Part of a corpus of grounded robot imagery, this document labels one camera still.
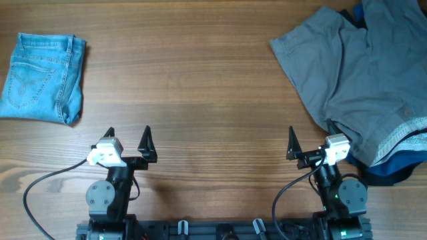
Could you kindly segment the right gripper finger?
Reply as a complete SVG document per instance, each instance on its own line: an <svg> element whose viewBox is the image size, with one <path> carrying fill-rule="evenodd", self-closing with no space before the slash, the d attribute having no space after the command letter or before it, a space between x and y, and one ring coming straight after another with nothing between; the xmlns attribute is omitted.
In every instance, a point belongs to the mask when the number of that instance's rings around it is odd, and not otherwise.
<svg viewBox="0 0 427 240"><path fill-rule="evenodd" d="M328 127L328 132L330 135L337 135L337 134L344 134L348 140L350 140L351 138L345 134L336 124L334 121L332 121L331 119L327 119L326 120L326 124Z"/></svg>
<svg viewBox="0 0 427 240"><path fill-rule="evenodd" d="M298 138L292 126L289 126L289 140L288 140L288 149L286 154L287 160L299 159L302 154L302 148L300 147Z"/></svg>

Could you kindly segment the grey shorts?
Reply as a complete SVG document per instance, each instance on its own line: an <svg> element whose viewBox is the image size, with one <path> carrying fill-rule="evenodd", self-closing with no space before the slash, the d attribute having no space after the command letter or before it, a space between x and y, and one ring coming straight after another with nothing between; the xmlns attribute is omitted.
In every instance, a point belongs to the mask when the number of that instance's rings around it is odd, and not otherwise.
<svg viewBox="0 0 427 240"><path fill-rule="evenodd" d="M426 17L411 0L362 5L364 28L323 7L270 45L314 121L375 166L426 149Z"/></svg>

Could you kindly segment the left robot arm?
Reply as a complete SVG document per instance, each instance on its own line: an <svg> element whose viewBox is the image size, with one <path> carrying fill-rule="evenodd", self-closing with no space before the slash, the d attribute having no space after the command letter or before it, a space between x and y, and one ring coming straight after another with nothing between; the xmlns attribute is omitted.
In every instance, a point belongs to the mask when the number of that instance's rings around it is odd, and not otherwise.
<svg viewBox="0 0 427 240"><path fill-rule="evenodd" d="M137 150L140 156L123 157L123 146L112 127L91 147L87 161L106 168L107 177L87 190L89 222L77 227L77 239L147 239L146 231L127 209L133 200L131 188L137 185L134 172L144 171L150 163L157 162L150 127L144 129Z"/></svg>

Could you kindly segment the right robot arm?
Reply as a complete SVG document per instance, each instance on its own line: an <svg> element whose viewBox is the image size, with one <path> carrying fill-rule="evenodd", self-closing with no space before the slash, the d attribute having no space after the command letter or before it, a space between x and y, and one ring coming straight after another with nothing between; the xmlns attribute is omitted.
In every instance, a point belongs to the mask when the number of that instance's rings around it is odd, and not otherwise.
<svg viewBox="0 0 427 240"><path fill-rule="evenodd" d="M355 174L341 174L338 162L350 152L350 139L331 120L327 120L332 134L313 151L302 151L294 129L289 128L288 160L297 160L298 169L311 169L316 191L323 211L315 212L311 219L301 223L286 223L282 229L294 239L366 240L373 238L366 213L368 187Z"/></svg>

